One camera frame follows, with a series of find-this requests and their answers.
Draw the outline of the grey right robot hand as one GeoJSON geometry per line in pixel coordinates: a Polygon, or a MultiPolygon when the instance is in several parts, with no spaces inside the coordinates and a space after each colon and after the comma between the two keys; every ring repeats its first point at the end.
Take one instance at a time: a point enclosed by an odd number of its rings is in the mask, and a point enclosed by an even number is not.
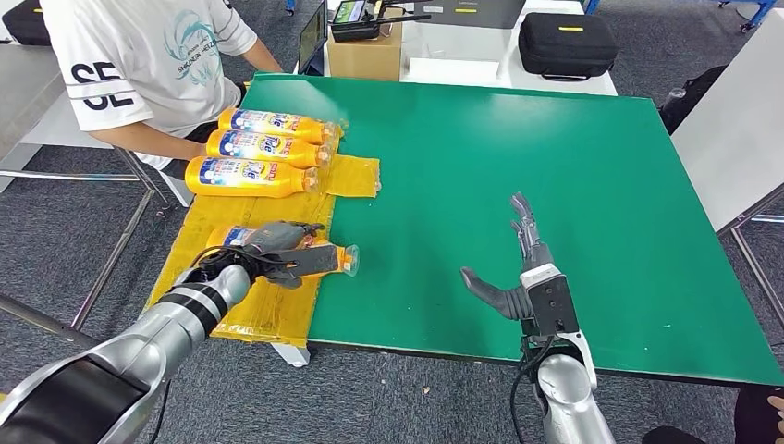
{"type": "MultiPolygon", "coordinates": [[[[518,217],[517,220],[512,220],[510,225],[516,233],[520,246],[521,272],[525,273],[541,265],[552,263],[552,253],[548,245],[541,241],[533,210],[527,199],[518,191],[510,197],[510,204],[518,217]]],[[[522,320],[533,316],[531,299],[521,282],[514,289],[501,290],[480,279],[469,267],[461,267],[459,273],[469,292],[505,318],[522,320]]]]}

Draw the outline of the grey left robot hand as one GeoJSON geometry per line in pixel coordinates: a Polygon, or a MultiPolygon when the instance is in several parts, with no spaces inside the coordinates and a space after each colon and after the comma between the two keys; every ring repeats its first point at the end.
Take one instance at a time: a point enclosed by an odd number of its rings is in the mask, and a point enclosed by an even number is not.
{"type": "MultiPolygon", "coordinates": [[[[269,253],[296,249],[303,239],[325,229],[324,224],[304,222],[274,221],[254,230],[242,242],[242,248],[249,253],[269,253]]],[[[277,265],[268,265],[263,276],[271,284],[284,289],[294,290],[301,286],[300,277],[283,272],[277,265]]]]}

